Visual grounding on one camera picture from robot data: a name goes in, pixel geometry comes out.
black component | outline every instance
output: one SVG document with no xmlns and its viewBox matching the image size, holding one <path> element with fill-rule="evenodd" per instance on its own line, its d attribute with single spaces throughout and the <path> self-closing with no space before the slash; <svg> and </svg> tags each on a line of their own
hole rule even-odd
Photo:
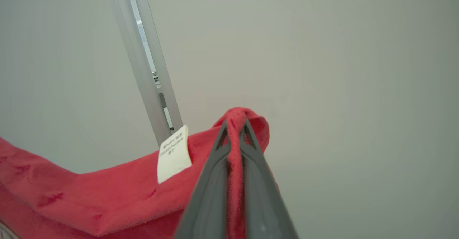
<svg viewBox="0 0 459 239">
<path fill-rule="evenodd" d="M 239 142 L 244 164 L 247 239 L 298 239 L 249 120 L 244 123 Z M 180 220 L 175 239 L 225 238 L 226 159 L 230 150 L 224 122 Z"/>
</svg>

red fabric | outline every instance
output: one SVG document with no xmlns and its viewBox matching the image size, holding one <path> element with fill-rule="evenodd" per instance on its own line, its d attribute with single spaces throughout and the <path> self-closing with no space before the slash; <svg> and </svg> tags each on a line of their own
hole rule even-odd
<svg viewBox="0 0 459 239">
<path fill-rule="evenodd" d="M 158 152 L 75 174 L 0 138 L 0 219 L 22 239 L 172 238 L 224 120 L 228 123 L 227 237 L 244 238 L 242 159 L 238 133 L 251 122 L 262 150 L 266 120 L 247 108 L 228 110 L 188 137 L 192 166 L 158 185 Z"/>
</svg>

white wall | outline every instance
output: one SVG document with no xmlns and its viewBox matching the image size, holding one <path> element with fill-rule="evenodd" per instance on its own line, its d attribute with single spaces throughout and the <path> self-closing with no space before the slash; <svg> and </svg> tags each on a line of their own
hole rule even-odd
<svg viewBox="0 0 459 239">
<path fill-rule="evenodd" d="M 0 136 L 78 173 L 158 149 L 112 0 L 0 0 Z"/>
<path fill-rule="evenodd" d="M 184 123 L 270 124 L 301 238 L 455 238 L 459 0 L 149 0 Z"/>
</svg>

red cloth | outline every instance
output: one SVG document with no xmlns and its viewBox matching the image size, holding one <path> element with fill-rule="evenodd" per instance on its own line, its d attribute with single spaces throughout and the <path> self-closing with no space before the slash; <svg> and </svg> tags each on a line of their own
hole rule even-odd
<svg viewBox="0 0 459 239">
<path fill-rule="evenodd" d="M 247 108 L 228 110 L 188 137 L 192 166 L 158 184 L 158 152 L 75 174 L 0 138 L 0 220 L 22 239 L 172 238 L 224 120 L 228 123 L 227 237 L 245 237 L 238 133 L 248 118 L 262 150 L 266 120 Z"/>
</svg>

fabric care label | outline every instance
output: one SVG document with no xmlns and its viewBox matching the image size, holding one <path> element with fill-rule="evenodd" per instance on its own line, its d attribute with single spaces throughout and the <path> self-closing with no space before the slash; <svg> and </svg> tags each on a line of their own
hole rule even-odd
<svg viewBox="0 0 459 239">
<path fill-rule="evenodd" d="M 191 166 L 188 154 L 188 126 L 184 125 L 161 143 L 158 157 L 158 183 Z"/>
</svg>

